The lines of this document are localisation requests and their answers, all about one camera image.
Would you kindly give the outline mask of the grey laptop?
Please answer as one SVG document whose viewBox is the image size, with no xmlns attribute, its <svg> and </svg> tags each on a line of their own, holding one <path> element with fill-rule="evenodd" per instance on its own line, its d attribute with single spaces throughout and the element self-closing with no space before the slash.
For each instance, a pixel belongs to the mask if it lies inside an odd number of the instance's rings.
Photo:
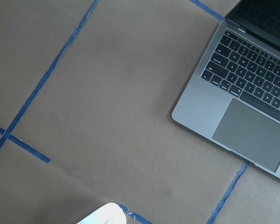
<svg viewBox="0 0 280 224">
<path fill-rule="evenodd" d="M 280 179 L 280 0 L 224 17 L 172 119 Z"/>
</svg>

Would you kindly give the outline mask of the white computer mouse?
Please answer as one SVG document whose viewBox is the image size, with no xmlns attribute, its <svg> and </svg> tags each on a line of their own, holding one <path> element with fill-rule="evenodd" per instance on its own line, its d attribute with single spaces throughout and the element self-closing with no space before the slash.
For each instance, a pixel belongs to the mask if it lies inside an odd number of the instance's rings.
<svg viewBox="0 0 280 224">
<path fill-rule="evenodd" d="M 126 224 L 126 215 L 116 203 L 107 203 L 98 208 L 78 224 Z"/>
</svg>

